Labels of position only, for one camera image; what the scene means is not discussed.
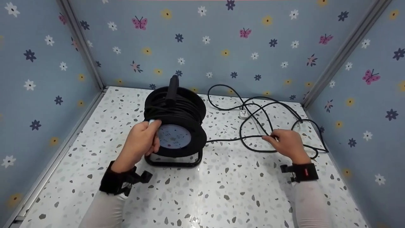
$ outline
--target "white plug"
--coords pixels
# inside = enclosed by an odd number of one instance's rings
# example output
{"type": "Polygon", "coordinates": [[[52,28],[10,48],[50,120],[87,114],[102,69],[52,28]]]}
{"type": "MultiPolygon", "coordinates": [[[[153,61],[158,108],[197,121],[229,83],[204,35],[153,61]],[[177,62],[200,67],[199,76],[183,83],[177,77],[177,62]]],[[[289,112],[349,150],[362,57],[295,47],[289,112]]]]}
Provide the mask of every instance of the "white plug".
{"type": "Polygon", "coordinates": [[[249,117],[249,113],[246,110],[239,110],[239,118],[247,119],[249,117]]]}

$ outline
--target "white sleeve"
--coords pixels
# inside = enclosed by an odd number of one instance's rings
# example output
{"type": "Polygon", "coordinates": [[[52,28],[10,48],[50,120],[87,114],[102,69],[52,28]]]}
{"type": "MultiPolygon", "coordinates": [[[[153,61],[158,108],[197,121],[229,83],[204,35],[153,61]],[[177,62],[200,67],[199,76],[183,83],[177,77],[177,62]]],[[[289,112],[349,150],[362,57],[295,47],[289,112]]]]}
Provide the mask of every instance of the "white sleeve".
{"type": "Polygon", "coordinates": [[[79,228],[121,228],[122,211],[127,198],[124,193],[107,195],[98,191],[79,228]]]}
{"type": "Polygon", "coordinates": [[[295,216],[299,228],[331,228],[324,194],[318,181],[295,185],[295,216]]]}

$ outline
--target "left hand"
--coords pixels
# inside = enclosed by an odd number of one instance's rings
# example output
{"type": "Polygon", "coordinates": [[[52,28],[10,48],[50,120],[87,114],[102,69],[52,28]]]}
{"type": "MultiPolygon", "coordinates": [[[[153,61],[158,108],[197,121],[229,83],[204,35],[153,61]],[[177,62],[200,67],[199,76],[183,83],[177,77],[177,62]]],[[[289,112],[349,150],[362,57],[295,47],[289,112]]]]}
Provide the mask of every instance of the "left hand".
{"type": "Polygon", "coordinates": [[[116,173],[126,172],[132,169],[142,156],[156,153],[160,147],[157,131],[161,124],[160,120],[151,124],[147,121],[135,124],[111,170],[116,173]]]}

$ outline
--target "white countertop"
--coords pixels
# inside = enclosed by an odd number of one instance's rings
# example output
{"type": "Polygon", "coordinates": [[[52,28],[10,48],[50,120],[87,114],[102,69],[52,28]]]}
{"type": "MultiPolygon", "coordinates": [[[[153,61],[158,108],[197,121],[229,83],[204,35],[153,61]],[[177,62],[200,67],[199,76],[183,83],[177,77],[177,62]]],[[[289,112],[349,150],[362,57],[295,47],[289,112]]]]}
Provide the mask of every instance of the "white countertop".
{"type": "MultiPolygon", "coordinates": [[[[21,228],[79,226],[108,164],[118,156],[131,127],[143,120],[144,102],[150,92],[109,87],[21,228]]],[[[211,100],[222,108],[235,106],[235,102],[240,104],[235,97],[212,96],[211,100]]],[[[263,105],[269,101],[254,102],[263,105]]],[[[286,104],[302,118],[307,117],[299,103],[286,104]]],[[[238,137],[242,122],[238,110],[219,111],[208,102],[206,106],[202,127],[208,139],[238,137]]],[[[269,105],[265,110],[275,129],[290,129],[295,122],[292,114],[281,105],[269,105]]],[[[270,132],[264,114],[259,115],[258,119],[270,132]]],[[[249,120],[243,133],[263,134],[258,129],[249,120]]],[[[322,148],[310,123],[303,123],[295,130],[302,134],[304,144],[322,148]]],[[[246,142],[258,149],[273,149],[258,138],[246,142]]],[[[320,152],[314,163],[334,227],[365,227],[329,155],[320,152]]],[[[123,228],[294,227],[293,188],[290,176],[281,173],[282,164],[290,164],[290,161],[278,153],[249,151],[240,141],[208,144],[204,147],[201,164],[192,169],[155,168],[142,160],[137,164],[137,173],[147,170],[153,177],[148,184],[133,187],[125,204],[123,228]]]]}

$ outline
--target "wall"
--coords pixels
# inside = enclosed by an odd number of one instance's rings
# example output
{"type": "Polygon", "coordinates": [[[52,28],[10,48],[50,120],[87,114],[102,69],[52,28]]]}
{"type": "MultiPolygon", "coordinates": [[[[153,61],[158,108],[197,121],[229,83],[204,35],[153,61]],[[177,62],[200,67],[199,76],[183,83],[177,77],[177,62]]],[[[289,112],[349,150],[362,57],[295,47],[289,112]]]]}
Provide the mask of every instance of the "wall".
{"type": "Polygon", "coordinates": [[[201,93],[226,83],[245,97],[302,101],[372,1],[72,4],[107,85],[153,89],[178,74],[201,93]]]}
{"type": "Polygon", "coordinates": [[[0,0],[0,227],[98,89],[56,1],[0,0]]]}
{"type": "Polygon", "coordinates": [[[405,222],[404,23],[393,0],[309,109],[373,228],[405,222]]]}

